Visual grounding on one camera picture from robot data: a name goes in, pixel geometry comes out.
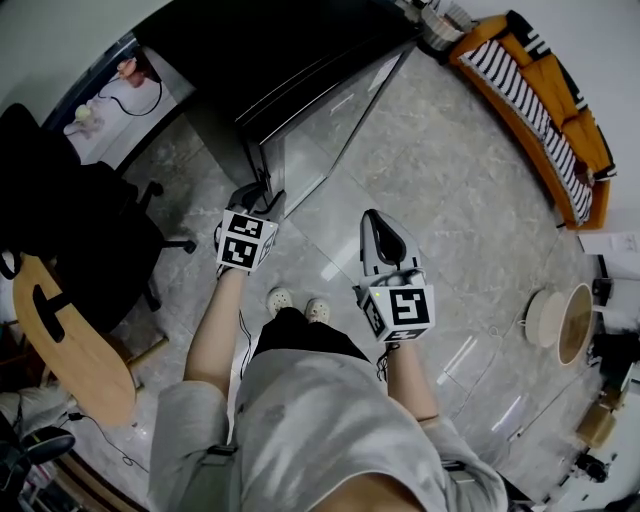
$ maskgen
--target white sneaker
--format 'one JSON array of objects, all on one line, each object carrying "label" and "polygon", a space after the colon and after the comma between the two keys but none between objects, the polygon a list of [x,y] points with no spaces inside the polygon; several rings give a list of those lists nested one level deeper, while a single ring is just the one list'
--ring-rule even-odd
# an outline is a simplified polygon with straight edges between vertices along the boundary
[{"label": "white sneaker", "polygon": [[278,311],[284,308],[292,308],[293,300],[291,293],[286,288],[274,288],[267,295],[267,308],[273,318],[276,317]]},{"label": "white sneaker", "polygon": [[307,309],[304,312],[309,323],[320,322],[329,325],[329,317],[331,316],[331,308],[329,303],[323,299],[311,299],[307,303]]}]

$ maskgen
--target wooden desk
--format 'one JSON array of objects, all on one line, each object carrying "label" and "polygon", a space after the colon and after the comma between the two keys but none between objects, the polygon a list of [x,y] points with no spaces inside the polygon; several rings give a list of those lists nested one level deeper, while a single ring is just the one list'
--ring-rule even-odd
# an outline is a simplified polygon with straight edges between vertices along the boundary
[{"label": "wooden desk", "polygon": [[35,285],[40,285],[47,299],[61,293],[40,258],[23,255],[22,268],[13,285],[13,300],[27,339],[89,416],[103,425],[126,423],[136,403],[127,365],[73,304],[56,314],[65,331],[64,339],[56,343],[36,311]]}]

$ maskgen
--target white shirt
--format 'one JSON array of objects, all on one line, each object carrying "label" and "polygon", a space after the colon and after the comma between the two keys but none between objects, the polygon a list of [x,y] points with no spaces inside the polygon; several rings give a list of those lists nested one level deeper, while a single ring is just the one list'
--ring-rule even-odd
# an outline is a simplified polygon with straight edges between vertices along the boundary
[{"label": "white shirt", "polygon": [[[308,511],[366,473],[395,478],[429,512],[507,509],[500,477],[449,420],[419,424],[387,397],[373,365],[354,357],[298,350],[258,355],[238,392],[235,425],[233,461],[209,465],[207,449],[227,440],[222,393],[203,382],[161,393],[151,510]],[[468,481],[452,478],[441,460],[463,463]],[[225,478],[234,471],[230,484]],[[227,502],[230,486],[238,497]]]}]

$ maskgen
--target marble floor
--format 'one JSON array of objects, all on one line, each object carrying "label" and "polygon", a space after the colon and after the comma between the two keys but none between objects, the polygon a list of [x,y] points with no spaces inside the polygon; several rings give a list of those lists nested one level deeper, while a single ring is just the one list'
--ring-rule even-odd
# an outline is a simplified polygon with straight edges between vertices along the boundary
[{"label": "marble floor", "polygon": [[[127,171],[142,190],[164,185],[149,215],[168,238],[197,239],[193,255],[165,250],[155,270],[163,307],[141,300],[116,335],[139,353],[162,334],[170,344],[140,368],[131,424],[105,429],[149,464],[158,392],[181,379],[185,355],[215,287],[214,227],[234,190],[186,119],[178,118]],[[297,306],[332,305],[334,327],[370,358],[376,345],[355,305],[358,224],[377,208],[408,227],[435,285],[437,326],[420,351],[442,410],[469,444],[541,500],[580,448],[572,435],[600,385],[585,362],[560,368],[524,339],[521,318],[537,289],[591,282],[596,267],[577,237],[555,228],[535,170],[485,101],[458,75],[415,51],[362,127],[337,170],[282,223],[277,245],[248,281],[242,312],[252,340],[275,285]],[[238,335],[237,372],[247,338]],[[78,452],[118,488],[145,503],[147,475],[128,467],[90,422],[71,424]],[[520,438],[512,440],[518,429]]]}]

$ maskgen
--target cable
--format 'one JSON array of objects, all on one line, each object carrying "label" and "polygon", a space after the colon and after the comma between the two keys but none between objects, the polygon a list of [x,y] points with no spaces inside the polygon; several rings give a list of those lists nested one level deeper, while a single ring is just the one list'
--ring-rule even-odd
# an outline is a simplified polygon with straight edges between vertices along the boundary
[{"label": "cable", "polygon": [[147,468],[145,468],[142,464],[140,464],[137,460],[132,459],[131,457],[129,457],[125,452],[123,452],[120,448],[118,448],[115,444],[113,444],[109,438],[107,437],[107,435],[104,433],[104,430],[102,430],[102,427],[98,424],[98,422],[96,420],[94,420],[91,416],[87,416],[86,414],[81,414],[79,412],[72,412],[69,414],[69,417],[64,421],[64,423],[62,423],[62,425],[64,425],[67,421],[80,421],[81,419],[84,418],[88,418],[91,421],[93,421],[93,423],[95,424],[96,427],[98,427],[98,430],[100,431],[100,433],[102,434],[102,437],[104,437],[104,440],[107,442],[107,444],[109,446],[111,446],[112,448],[118,450],[121,454],[122,454],[122,462],[125,463],[125,465],[129,466],[129,467],[133,467],[133,465],[135,464],[136,466],[138,466],[142,471],[144,471],[145,473],[148,473],[149,470]]},{"label": "cable", "polygon": [[376,366],[378,367],[378,371],[376,372],[376,375],[378,376],[378,380],[380,381],[384,380],[385,382],[387,381],[387,368],[389,367],[389,361],[388,361],[389,354],[391,354],[391,352],[399,348],[400,348],[400,343],[387,343],[387,349],[384,351],[384,354],[382,354],[378,358],[378,362],[376,363]]},{"label": "cable", "polygon": [[[114,78],[113,80],[109,80],[104,87],[106,87],[107,85],[109,85],[112,82],[115,82],[116,80],[118,80],[118,77]],[[98,98],[102,98],[103,100],[113,100],[115,101],[118,106],[120,107],[120,110],[122,110],[125,114],[132,116],[132,117],[144,117],[146,115],[151,114],[151,112],[153,112],[156,107],[160,104],[160,100],[162,99],[162,82],[159,82],[158,85],[160,86],[160,92],[158,93],[158,99],[156,100],[156,103],[153,105],[153,107],[151,107],[151,109],[148,112],[145,112],[144,114],[134,114],[133,112],[129,112],[126,108],[124,108],[124,106],[122,105],[122,103],[120,103],[120,100],[118,98],[116,98],[115,96],[103,96],[102,95],[102,91],[104,90],[104,87],[102,89],[100,89],[100,92],[98,92]]]},{"label": "cable", "polygon": [[249,364],[249,361],[247,360],[247,358],[249,357],[249,354],[251,354],[251,333],[249,332],[249,329],[247,329],[247,325],[244,323],[242,310],[240,310],[238,313],[238,321],[240,322],[240,329],[249,340],[249,348],[247,349],[247,352],[242,358],[242,366],[240,366],[240,380],[242,380],[242,378],[244,377],[244,368],[247,364]]}]

